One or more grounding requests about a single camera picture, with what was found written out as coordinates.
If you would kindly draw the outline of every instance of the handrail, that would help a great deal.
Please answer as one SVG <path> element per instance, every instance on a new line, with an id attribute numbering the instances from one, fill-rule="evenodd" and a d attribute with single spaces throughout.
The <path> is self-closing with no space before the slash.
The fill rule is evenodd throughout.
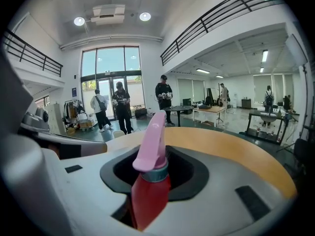
<path id="1" fill-rule="evenodd" d="M 211 31 L 210 28 L 217 25 L 218 23 L 221 23 L 220 25 L 222 25 L 234 18 L 237 18 L 239 16 L 242 16 L 254 10 L 258 10 L 263 7 L 268 7 L 268 6 L 271 6 L 274 4 L 280 4 L 280 3 L 284 3 L 284 1 L 283 0 L 224 0 L 220 2 L 219 4 L 211 8 L 209 11 L 204 13 L 201 17 L 196 19 L 166 48 L 166 50 L 160 55 L 162 59 L 162 65 L 165 65 L 168 61 L 170 61 L 173 57 L 175 57 L 186 46 L 188 46 L 190 42 L 192 42 L 193 40 L 196 41 L 203 35 L 210 32 Z"/>
<path id="2" fill-rule="evenodd" d="M 20 62 L 25 60 L 29 63 L 39 66 L 43 71 L 48 70 L 58 74 L 59 77 L 61 77 L 61 69 L 63 65 L 43 54 L 41 51 L 28 44 L 9 29 L 6 29 L 3 36 L 3 44 L 7 46 L 6 51 L 11 55 L 20 58 Z"/>

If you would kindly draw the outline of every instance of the pink handle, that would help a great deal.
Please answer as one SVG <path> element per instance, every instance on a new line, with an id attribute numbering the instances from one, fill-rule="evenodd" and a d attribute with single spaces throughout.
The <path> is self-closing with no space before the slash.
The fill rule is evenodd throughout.
<path id="1" fill-rule="evenodd" d="M 144 134 L 137 158 L 132 163 L 134 169 L 148 172 L 166 165 L 165 157 L 165 115 L 164 110 L 156 112 Z"/>

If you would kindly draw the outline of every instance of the man in black shirt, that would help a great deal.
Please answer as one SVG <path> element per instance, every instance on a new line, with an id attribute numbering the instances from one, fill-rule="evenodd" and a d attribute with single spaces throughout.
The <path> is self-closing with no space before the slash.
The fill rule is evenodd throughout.
<path id="1" fill-rule="evenodd" d="M 113 105 L 116 110 L 116 115 L 119 122 L 120 130 L 125 134 L 130 134 L 132 131 L 130 123 L 130 115 L 127 110 L 127 105 L 130 103 L 130 95 L 125 91 L 122 82 L 116 83 L 117 91 L 113 95 Z"/>
<path id="2" fill-rule="evenodd" d="M 156 86 L 156 96 L 158 99 L 158 105 L 160 110 L 163 108 L 167 108 L 172 106 L 171 97 L 167 96 L 167 93 L 172 93 L 172 88 L 169 84 L 166 83 L 167 77 L 165 75 L 161 76 L 161 82 Z M 166 121 L 167 125 L 175 126 L 174 123 L 171 122 L 171 111 L 166 111 Z"/>

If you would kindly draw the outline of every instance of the floor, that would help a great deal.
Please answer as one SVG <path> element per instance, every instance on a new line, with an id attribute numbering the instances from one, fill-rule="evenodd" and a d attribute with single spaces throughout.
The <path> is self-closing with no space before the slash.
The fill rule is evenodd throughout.
<path id="1" fill-rule="evenodd" d="M 249 110 L 246 110 L 246 109 L 228 109 L 228 112 L 225 116 L 224 123 L 220 123 L 218 125 L 218 127 L 212 127 L 212 126 L 209 126 L 207 124 L 203 124 L 199 121 L 192 121 L 192 115 L 181 114 L 181 126 L 182 127 L 196 127 L 196 128 L 205 128 L 205 129 L 210 129 L 210 130 L 216 130 L 218 132 L 224 132 L 224 133 L 227 133 L 227 134 L 230 134 L 233 136 L 240 137 L 244 140 L 247 140 L 247 141 L 259 146 L 263 150 L 270 153 L 283 166 L 289 165 L 293 168 L 296 168 L 296 162 L 295 162 L 294 157 L 291 153 L 289 153 L 285 150 L 281 150 L 281 151 L 277 152 L 278 150 L 280 150 L 283 147 L 281 147 L 279 145 L 267 143 L 264 141 L 256 140 L 254 138 L 250 138 L 250 137 L 239 134 L 240 131 L 245 131 L 247 128 L 248 116 L 249 116 L 248 113 L 249 113 Z M 175 123 L 176 126 L 178 126 L 177 115 L 171 115 L 171 119 L 172 119 L 172 122 Z M 149 122 L 150 122 L 149 118 L 147 118 L 147 119 L 132 118 L 131 119 L 131 125 L 134 129 L 134 132 L 145 130 L 147 128 Z M 99 132 L 98 126 L 96 126 L 94 130 L 89 130 L 89 131 L 85 131 L 85 132 L 79 130 L 71 136 L 75 137 L 75 138 L 85 139 L 85 140 L 107 142 L 107 141 L 114 138 L 113 137 L 113 131 L 119 130 L 118 121 L 113 121 L 112 124 L 114 126 L 113 129 L 107 129 L 101 133 Z M 258 119 L 258 118 L 252 119 L 251 127 L 254 125 L 261 126 L 262 125 L 261 119 Z M 263 129 L 269 129 L 269 130 L 274 129 L 276 131 L 278 129 L 278 126 L 279 126 L 279 124 L 277 123 L 277 121 L 275 121 L 274 125 L 271 125 L 269 128 L 266 127 Z M 289 137 L 293 128 L 294 128 L 294 123 L 290 122 L 290 124 L 287 128 L 285 139 L 283 140 L 282 145 L 290 144 L 289 143 L 290 138 L 288 139 L 287 142 L 285 140 L 287 139 L 287 137 Z M 294 174 L 288 167 L 285 167 L 285 168 L 288 170 L 288 172 L 291 176 Z"/>

